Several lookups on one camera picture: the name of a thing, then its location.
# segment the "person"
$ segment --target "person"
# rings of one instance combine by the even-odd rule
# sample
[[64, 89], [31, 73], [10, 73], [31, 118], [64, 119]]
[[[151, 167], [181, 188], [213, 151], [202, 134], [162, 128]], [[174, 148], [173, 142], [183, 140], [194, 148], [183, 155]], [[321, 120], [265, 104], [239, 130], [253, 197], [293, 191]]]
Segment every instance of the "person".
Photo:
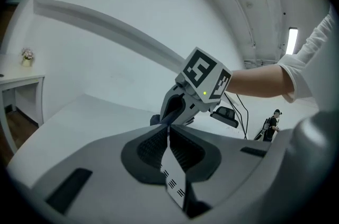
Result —
[[271, 120], [270, 120], [269, 128], [264, 133], [263, 141], [272, 142], [272, 138], [273, 138], [275, 131], [279, 132], [279, 127], [277, 126], [278, 121], [276, 119], [280, 117], [280, 114], [281, 113], [280, 113], [279, 109], [276, 109], [274, 111], [274, 114], [273, 114], [273, 116], [271, 117]]
[[314, 29], [297, 54], [285, 55], [275, 65], [234, 71], [226, 91], [257, 97], [282, 95], [288, 102], [311, 97], [312, 93], [301, 73], [330, 37], [335, 26], [334, 14], [331, 5], [329, 14]]

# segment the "black slot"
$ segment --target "black slot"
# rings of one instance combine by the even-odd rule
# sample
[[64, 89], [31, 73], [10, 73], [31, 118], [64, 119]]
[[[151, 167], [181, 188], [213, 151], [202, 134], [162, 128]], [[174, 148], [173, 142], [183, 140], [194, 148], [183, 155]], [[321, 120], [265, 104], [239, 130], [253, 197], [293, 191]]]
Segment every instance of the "black slot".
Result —
[[53, 191], [46, 202], [59, 213], [65, 214], [92, 173], [87, 169], [77, 168]]
[[247, 153], [247, 154], [251, 154], [251, 155], [255, 155], [259, 157], [264, 157], [266, 155], [265, 150], [259, 150], [259, 149], [250, 148], [250, 147], [244, 147], [240, 151], [242, 151], [243, 153]]

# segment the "ceiling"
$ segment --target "ceiling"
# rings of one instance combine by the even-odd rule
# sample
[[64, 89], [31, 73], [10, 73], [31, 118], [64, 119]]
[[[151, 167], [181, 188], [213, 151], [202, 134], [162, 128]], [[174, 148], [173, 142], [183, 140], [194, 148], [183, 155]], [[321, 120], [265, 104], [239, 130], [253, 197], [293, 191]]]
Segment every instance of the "ceiling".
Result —
[[299, 50], [328, 12], [324, 0], [212, 1], [232, 29], [247, 68], [276, 63], [285, 53], [289, 27], [300, 30]]

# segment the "fluorescent light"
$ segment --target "fluorescent light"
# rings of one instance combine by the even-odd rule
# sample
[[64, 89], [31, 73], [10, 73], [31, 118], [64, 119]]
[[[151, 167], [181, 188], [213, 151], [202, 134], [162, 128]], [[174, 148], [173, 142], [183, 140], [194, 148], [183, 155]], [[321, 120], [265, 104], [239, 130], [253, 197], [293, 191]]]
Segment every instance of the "fluorescent light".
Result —
[[288, 43], [286, 48], [286, 55], [292, 55], [293, 51], [295, 50], [297, 36], [298, 36], [298, 29], [290, 28], [290, 33], [288, 36]]

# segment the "white shirt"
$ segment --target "white shirt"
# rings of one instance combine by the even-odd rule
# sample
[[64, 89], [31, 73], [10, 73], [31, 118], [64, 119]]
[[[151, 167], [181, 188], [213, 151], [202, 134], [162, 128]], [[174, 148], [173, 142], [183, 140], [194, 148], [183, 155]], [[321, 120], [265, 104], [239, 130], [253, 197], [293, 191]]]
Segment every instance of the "white shirt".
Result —
[[294, 102], [298, 98], [312, 96], [309, 84], [305, 81], [302, 72], [317, 51], [331, 36], [335, 27], [334, 16], [335, 10], [331, 6], [329, 14], [322, 20], [318, 27], [314, 28], [311, 36], [306, 40], [301, 50], [295, 55], [285, 55], [279, 60], [278, 65], [288, 73], [295, 89], [293, 93], [283, 95], [289, 103]]

